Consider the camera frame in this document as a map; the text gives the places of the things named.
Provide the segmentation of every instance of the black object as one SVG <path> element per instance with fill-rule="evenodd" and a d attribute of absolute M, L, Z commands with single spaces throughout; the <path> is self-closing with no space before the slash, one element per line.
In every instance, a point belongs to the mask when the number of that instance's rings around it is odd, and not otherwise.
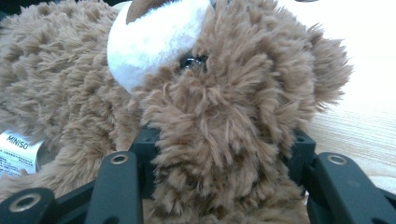
<path fill-rule="evenodd" d="M 54 200 L 48 189 L 26 189 L 0 204 L 0 223 L 143 223 L 142 199 L 154 191 L 152 159 L 160 132 L 142 128 L 130 151 L 107 156 L 98 178 Z M 395 224 L 396 196 L 376 188 L 350 158 L 315 154 L 315 141 L 296 132 L 290 178 L 309 192 L 312 224 Z"/>

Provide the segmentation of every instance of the metal ring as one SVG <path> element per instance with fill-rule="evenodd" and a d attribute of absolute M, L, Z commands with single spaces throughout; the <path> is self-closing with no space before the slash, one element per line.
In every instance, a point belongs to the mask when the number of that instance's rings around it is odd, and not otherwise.
<path fill-rule="evenodd" d="M 38 193 L 29 193 L 23 195 L 9 206 L 9 211 L 14 213 L 23 212 L 35 206 L 38 202 L 40 202 L 40 200 L 41 195 Z"/>
<path fill-rule="evenodd" d="M 127 155 L 120 154 L 120 155 L 116 155 L 113 158 L 111 158 L 110 162 L 118 165 L 118 164 L 125 163 L 126 161 L 128 161 L 128 159 L 129 159 L 129 157 Z"/>
<path fill-rule="evenodd" d="M 337 164 L 337 165 L 345 165 L 347 164 L 347 160 L 344 157 L 340 157 L 337 155 L 329 155 L 327 157 L 327 160 L 329 160 L 330 162 Z"/>

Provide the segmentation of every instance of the fabric label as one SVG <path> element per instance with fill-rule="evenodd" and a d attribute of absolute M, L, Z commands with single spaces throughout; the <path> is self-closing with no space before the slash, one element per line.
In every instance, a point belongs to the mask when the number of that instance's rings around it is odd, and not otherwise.
<path fill-rule="evenodd" d="M 0 176 L 35 174 L 36 156 L 44 141 L 31 144 L 26 136 L 11 131 L 0 134 Z"/>

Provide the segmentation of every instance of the teddy bear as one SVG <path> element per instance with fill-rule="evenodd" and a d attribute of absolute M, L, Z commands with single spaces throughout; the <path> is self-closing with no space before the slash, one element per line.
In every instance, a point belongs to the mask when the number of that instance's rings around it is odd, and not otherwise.
<path fill-rule="evenodd" d="M 145 222 L 308 222 L 284 160 L 352 68 L 340 40 L 276 1 L 68 0 L 4 19 L 0 39 L 0 131 L 56 155 L 2 176 L 0 201 L 83 186 L 148 124 L 160 151 Z"/>

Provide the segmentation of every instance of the brown nose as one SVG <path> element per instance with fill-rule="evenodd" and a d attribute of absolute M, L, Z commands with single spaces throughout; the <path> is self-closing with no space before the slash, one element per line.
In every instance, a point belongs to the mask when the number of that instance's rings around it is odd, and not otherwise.
<path fill-rule="evenodd" d="M 128 9 L 126 23 L 135 21 L 137 18 L 145 15 L 150 9 L 162 6 L 172 0 L 134 0 Z"/>

